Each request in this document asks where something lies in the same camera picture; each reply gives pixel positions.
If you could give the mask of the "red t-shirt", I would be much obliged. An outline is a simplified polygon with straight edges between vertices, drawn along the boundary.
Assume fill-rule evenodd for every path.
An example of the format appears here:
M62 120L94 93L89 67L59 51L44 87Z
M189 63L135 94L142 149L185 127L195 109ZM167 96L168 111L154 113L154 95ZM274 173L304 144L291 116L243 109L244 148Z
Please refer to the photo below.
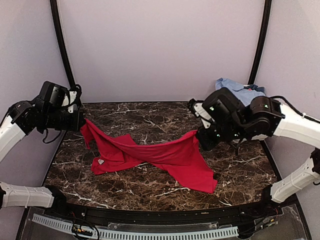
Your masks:
M97 145L99 156L91 165L96 175L127 170L147 162L167 171L180 185L192 190L212 194L218 184L200 153L195 130L177 140L153 145L138 145L129 134L108 136L89 120L80 132L87 146L91 141Z

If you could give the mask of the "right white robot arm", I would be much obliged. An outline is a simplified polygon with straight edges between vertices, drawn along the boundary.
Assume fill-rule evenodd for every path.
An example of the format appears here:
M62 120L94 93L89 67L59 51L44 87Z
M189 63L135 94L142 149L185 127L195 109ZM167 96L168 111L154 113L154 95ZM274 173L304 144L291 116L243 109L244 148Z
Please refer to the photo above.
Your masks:
M202 148L212 150L225 142L236 151L240 144L269 137L285 138L313 147L313 151L296 170L267 186L255 213L266 217L275 204L314 183L320 178L320 122L299 113L274 97L258 96L244 106L234 96L220 95L190 104L203 126L196 133Z

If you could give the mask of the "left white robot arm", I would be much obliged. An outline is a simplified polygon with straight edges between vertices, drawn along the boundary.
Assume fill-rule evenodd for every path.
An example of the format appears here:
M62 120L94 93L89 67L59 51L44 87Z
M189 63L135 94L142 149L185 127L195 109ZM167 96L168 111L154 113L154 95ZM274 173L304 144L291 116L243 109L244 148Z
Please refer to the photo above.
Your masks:
M36 106L34 100L19 101L9 107L0 124L0 158L3 160L18 142L34 129L40 132L54 129L57 131L78 132L85 124L80 103L76 100L67 105L51 106L48 112ZM51 208L60 218L71 213L66 196L55 186L30 187L0 183L0 206Z

